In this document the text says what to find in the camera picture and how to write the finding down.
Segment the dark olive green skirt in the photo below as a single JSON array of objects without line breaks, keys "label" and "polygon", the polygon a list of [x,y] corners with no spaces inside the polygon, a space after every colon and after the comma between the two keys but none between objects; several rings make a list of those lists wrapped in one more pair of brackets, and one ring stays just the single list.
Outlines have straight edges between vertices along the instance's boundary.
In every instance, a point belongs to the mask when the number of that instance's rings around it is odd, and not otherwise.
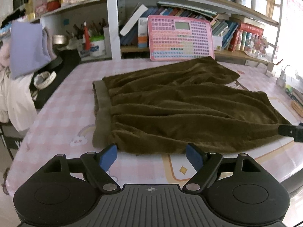
[{"label": "dark olive green skirt", "polygon": [[231,88],[239,74],[211,57],[104,77],[93,83],[96,148],[136,155],[240,153],[279,137],[288,121],[264,92]]}]

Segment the red boxed book set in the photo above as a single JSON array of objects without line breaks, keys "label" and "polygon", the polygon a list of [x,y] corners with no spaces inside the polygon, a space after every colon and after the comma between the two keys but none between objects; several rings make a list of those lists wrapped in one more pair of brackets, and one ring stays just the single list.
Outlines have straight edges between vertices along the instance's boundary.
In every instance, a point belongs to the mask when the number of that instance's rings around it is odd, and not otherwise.
[{"label": "red boxed book set", "polygon": [[258,36],[263,36],[263,29],[261,27],[240,22],[230,40],[228,50],[231,52],[245,51],[248,49],[251,40]]}]

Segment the white cup with green lid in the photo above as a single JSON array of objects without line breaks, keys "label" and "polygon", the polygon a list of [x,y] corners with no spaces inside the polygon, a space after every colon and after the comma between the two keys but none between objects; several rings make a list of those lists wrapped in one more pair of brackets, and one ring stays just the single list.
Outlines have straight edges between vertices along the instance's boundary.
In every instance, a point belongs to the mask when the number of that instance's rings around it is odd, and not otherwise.
[{"label": "white cup with green lid", "polygon": [[105,37],[103,35],[90,38],[90,55],[96,58],[106,55]]}]

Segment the red bottle figurine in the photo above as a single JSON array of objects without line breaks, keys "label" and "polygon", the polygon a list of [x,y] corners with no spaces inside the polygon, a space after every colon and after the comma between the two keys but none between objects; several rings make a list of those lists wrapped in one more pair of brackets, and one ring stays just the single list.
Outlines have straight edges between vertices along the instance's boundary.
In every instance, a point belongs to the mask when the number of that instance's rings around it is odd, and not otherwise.
[{"label": "red bottle figurine", "polygon": [[84,47],[84,49],[86,51],[90,51],[90,36],[89,36],[88,27],[87,27],[87,23],[86,22],[84,22],[84,39],[85,39],[85,47]]}]

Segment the metal bowl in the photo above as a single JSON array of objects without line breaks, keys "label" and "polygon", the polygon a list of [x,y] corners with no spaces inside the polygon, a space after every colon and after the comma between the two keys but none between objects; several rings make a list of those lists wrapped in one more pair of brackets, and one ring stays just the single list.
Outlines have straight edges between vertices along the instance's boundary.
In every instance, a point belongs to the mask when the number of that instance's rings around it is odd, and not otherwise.
[{"label": "metal bowl", "polygon": [[68,44],[68,37],[65,35],[53,35],[52,36],[52,43],[54,45],[67,45]]}]

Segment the pink keyboard learning tablet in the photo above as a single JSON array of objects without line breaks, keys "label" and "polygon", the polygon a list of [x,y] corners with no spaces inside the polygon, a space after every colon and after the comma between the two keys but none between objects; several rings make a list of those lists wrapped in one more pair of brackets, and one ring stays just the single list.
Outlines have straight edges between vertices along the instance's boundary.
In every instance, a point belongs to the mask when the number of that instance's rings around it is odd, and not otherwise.
[{"label": "pink keyboard learning tablet", "polygon": [[150,15],[147,22],[151,61],[186,61],[207,56],[215,57],[209,21]]}]

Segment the orange and white box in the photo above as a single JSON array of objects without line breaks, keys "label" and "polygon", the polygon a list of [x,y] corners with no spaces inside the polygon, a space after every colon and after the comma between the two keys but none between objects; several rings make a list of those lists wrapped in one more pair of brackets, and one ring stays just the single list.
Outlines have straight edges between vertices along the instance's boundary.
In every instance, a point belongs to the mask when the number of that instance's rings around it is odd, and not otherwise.
[{"label": "orange and white box", "polygon": [[138,48],[147,48],[148,46],[148,19],[140,17],[138,20]]}]

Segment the lavender folded cloth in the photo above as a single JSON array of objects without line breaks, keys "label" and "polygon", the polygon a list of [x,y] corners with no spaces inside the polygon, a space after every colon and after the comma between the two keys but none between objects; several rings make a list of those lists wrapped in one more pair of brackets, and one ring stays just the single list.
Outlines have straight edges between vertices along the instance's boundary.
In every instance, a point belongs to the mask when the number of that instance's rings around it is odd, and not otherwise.
[{"label": "lavender folded cloth", "polygon": [[10,38],[11,78],[33,73],[51,61],[47,33],[41,24],[14,22]]}]

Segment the white slanted book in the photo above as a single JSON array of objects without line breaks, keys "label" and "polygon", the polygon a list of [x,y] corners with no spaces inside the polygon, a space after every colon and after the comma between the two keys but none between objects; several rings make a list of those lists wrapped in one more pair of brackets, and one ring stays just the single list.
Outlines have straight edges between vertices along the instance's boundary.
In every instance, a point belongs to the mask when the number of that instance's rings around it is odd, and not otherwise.
[{"label": "white slanted book", "polygon": [[148,8],[145,5],[140,5],[135,12],[131,15],[129,20],[126,22],[124,27],[121,29],[120,34],[125,36],[134,27],[136,22],[139,20],[142,14],[144,14]]}]

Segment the white shelf post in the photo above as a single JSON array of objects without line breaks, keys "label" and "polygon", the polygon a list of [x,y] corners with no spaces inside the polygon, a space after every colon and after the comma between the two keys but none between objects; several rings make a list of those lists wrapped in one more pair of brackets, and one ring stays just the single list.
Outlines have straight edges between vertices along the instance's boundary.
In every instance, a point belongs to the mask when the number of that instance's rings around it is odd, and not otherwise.
[{"label": "white shelf post", "polygon": [[120,60],[121,47],[119,37],[118,0],[107,0],[107,15],[112,59]]}]

